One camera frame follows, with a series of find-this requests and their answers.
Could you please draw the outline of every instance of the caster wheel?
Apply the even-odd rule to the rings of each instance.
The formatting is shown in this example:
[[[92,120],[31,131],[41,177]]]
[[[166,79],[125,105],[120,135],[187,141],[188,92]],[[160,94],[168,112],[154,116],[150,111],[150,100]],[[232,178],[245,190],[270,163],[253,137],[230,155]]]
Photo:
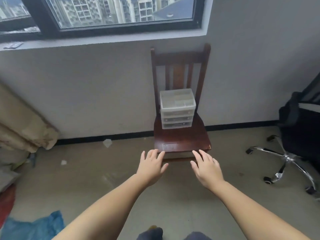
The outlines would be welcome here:
[[[313,186],[310,186],[310,187],[307,187],[305,188],[305,191],[310,194],[310,195],[313,195],[314,193],[316,193],[317,191],[314,189]]]
[[[269,136],[269,137],[266,138],[267,142],[271,142],[271,141],[274,141],[274,140],[275,140],[275,136],[274,135]]]
[[[263,181],[264,181],[266,184],[273,184],[272,179],[271,179],[270,177],[263,177]]]
[[[254,151],[253,149],[249,148],[248,150],[245,151],[245,153],[250,155],[252,154],[253,151]]]

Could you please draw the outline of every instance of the window sill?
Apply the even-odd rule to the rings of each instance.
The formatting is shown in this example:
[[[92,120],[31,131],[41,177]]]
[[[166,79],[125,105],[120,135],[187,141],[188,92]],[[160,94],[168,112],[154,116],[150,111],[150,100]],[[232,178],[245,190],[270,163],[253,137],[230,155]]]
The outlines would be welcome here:
[[[76,46],[76,45],[86,45],[86,44],[103,44],[103,43],[205,36],[208,30],[212,4],[213,4],[213,0],[205,0],[201,29],[177,30],[177,31],[172,30],[172,31],[150,32],[150,33],[123,34],[123,35],[106,35],[106,36],[95,36],[95,37],[87,37],[87,38],[59,39],[59,40],[31,40],[31,41],[24,41],[23,44],[16,49],[4,49],[4,47],[6,47],[8,43],[2,43],[0,44],[0,52],[62,47],[62,46]]]

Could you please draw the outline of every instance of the white wall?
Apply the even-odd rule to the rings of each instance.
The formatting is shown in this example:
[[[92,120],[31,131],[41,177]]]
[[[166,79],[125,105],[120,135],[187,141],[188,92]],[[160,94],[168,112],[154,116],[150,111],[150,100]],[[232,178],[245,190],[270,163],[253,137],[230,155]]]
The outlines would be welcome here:
[[[205,125],[274,120],[320,71],[320,0],[214,0],[203,37],[0,52],[0,80],[61,138],[149,131],[150,47],[211,44],[199,114]]]

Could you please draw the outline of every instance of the wooden chair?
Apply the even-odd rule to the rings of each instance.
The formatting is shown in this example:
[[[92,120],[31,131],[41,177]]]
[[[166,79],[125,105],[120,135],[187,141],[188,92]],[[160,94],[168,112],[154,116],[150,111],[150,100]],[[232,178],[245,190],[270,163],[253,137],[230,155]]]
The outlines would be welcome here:
[[[210,56],[210,50],[210,44],[205,44],[202,52],[191,51],[156,54],[154,48],[151,49],[152,75],[156,108],[156,118],[154,121],[154,148],[158,149],[159,152],[165,151],[166,153],[178,153],[191,152],[192,150],[198,151],[199,149],[208,151],[211,149],[211,143],[205,129],[205,125],[197,113]],[[162,129],[156,66],[165,66],[165,89],[170,90],[170,66],[173,66],[172,89],[182,89],[184,88],[185,66],[188,65],[186,88],[190,88],[193,65],[195,63],[201,63],[201,68],[195,93],[196,109],[194,112],[192,126],[180,129]],[[184,160],[190,160],[190,158],[175,158],[167,159],[166,161]]]

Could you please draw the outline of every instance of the forearm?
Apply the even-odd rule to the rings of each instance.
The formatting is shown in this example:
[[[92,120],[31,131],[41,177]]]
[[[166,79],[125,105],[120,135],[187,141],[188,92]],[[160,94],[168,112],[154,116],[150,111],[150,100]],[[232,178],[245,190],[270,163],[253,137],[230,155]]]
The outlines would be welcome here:
[[[132,206],[145,188],[146,182],[134,174],[85,210],[55,240],[91,240],[102,235],[106,240],[117,239]]]
[[[210,190],[224,203],[248,240],[309,239],[227,182]]]

